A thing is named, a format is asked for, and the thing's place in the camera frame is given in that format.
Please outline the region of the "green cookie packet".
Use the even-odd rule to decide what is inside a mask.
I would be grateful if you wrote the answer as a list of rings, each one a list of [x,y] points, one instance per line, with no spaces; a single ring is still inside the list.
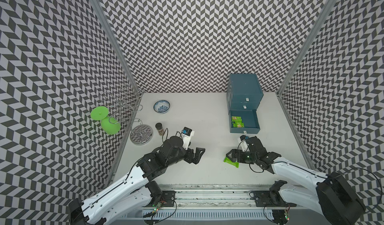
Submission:
[[[244,123],[240,120],[236,120],[232,122],[233,127],[244,127]]]
[[[240,116],[232,116],[231,119],[232,119],[232,121],[242,120],[242,118]]]
[[[236,167],[236,168],[239,168],[239,163],[238,163],[237,161],[235,161],[235,162],[231,161],[228,157],[226,157],[226,158],[224,159],[224,162],[225,162],[225,163],[228,163],[228,164],[230,164],[230,165],[233,165],[233,166]]]

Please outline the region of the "teal three-drawer cabinet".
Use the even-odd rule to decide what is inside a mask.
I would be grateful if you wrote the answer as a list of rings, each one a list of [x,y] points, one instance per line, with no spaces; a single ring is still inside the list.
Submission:
[[[257,134],[260,132],[257,109],[263,96],[256,74],[230,74],[226,99],[231,133]],[[233,127],[232,116],[240,116],[244,127]]]

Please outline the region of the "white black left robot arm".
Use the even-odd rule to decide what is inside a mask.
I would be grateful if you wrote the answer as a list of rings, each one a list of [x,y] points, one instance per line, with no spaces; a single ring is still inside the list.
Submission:
[[[71,225],[110,225],[121,216],[147,205],[156,205],[162,190],[155,178],[180,161],[198,164],[204,148],[189,148],[188,139],[172,136],[160,147],[138,159],[130,171],[101,192],[75,199],[67,207]]]

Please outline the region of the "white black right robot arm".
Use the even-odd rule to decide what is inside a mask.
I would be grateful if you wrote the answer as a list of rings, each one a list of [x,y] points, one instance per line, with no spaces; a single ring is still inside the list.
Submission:
[[[270,187],[273,206],[296,204],[319,213],[332,225],[353,225],[366,212],[362,199],[342,174],[325,174],[295,164],[276,152],[268,152],[256,136],[242,135],[238,148],[230,150],[226,157],[285,178]]]

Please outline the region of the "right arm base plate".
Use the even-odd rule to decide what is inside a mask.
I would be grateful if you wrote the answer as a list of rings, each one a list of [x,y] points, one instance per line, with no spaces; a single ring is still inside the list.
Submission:
[[[297,205],[294,203],[287,203],[279,193],[271,192],[271,191],[252,191],[250,192],[250,196],[255,200],[256,206],[258,208],[261,207],[269,207],[269,208],[277,208],[277,207],[296,207]]]

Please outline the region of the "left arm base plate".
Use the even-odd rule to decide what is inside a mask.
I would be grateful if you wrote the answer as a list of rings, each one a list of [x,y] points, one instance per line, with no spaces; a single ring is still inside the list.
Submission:
[[[175,205],[175,199],[176,191],[163,191],[160,196],[157,196],[155,199],[151,200],[148,207],[154,208],[159,203],[161,203],[161,207],[173,207]]]

